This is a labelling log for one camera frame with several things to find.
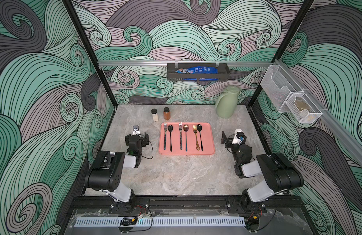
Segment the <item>pink plastic tray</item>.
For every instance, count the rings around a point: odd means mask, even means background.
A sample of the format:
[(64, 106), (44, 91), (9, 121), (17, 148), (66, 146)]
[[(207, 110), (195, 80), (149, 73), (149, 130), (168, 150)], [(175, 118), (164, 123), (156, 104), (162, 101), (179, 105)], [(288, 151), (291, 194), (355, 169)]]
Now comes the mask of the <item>pink plastic tray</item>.
[(214, 137), (208, 122), (163, 122), (159, 128), (161, 155), (213, 155)]

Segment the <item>gold fork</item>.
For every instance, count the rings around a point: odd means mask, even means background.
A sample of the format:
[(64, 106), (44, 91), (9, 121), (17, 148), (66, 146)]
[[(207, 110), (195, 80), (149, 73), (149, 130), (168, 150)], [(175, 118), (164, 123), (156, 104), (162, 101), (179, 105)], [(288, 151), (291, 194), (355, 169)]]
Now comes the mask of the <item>gold fork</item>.
[(196, 150), (199, 151), (200, 150), (200, 146), (199, 146), (199, 142), (198, 142), (198, 137), (197, 137), (197, 125), (193, 125), (193, 133), (195, 134), (195, 139), (196, 139)]

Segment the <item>black spoon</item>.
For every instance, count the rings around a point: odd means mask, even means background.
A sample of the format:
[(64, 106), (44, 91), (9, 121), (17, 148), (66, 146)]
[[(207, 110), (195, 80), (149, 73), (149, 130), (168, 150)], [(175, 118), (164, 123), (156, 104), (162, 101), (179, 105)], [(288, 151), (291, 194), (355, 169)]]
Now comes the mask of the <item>black spoon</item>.
[(202, 134), (201, 134), (201, 131), (202, 131), (202, 125), (201, 124), (198, 124), (197, 125), (197, 131), (199, 132), (199, 135), (200, 135), (200, 140), (201, 140), (201, 150), (203, 151), (204, 148), (203, 148), (203, 142), (202, 142)]
[(173, 151), (173, 147), (172, 147), (172, 131), (173, 131), (173, 125), (168, 125), (167, 127), (169, 135), (170, 135), (170, 151)]

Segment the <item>grey handled fork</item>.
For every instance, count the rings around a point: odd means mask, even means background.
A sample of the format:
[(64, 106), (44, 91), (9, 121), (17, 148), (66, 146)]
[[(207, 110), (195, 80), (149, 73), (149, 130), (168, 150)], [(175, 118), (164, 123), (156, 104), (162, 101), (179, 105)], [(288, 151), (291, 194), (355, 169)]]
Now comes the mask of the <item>grey handled fork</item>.
[(183, 124), (179, 122), (179, 132), (180, 132), (180, 150), (183, 149)]

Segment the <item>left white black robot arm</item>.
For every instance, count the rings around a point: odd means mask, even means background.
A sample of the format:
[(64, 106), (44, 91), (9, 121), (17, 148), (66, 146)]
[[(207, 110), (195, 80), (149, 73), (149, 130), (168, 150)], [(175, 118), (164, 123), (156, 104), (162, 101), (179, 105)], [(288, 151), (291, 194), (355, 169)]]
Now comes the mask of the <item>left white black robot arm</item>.
[(136, 133), (125, 137), (126, 152), (99, 151), (86, 175), (85, 185), (102, 191), (113, 199), (111, 213), (133, 213), (135, 193), (121, 182), (125, 168), (138, 168), (142, 160), (142, 148), (149, 144), (148, 134)]

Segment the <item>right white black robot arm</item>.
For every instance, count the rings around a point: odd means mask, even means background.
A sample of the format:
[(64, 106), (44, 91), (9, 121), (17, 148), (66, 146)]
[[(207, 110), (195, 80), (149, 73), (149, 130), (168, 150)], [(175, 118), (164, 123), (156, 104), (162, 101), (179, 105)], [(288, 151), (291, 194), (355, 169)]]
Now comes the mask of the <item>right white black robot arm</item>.
[(260, 203), (279, 193), (300, 188), (304, 185), (302, 174), (282, 154), (261, 154), (252, 156), (252, 147), (246, 144), (247, 136), (241, 129), (226, 136), (222, 132), (221, 144), (234, 158), (234, 171), (240, 179), (259, 175), (263, 180), (253, 187), (243, 190), (239, 206), (244, 212), (264, 209)]

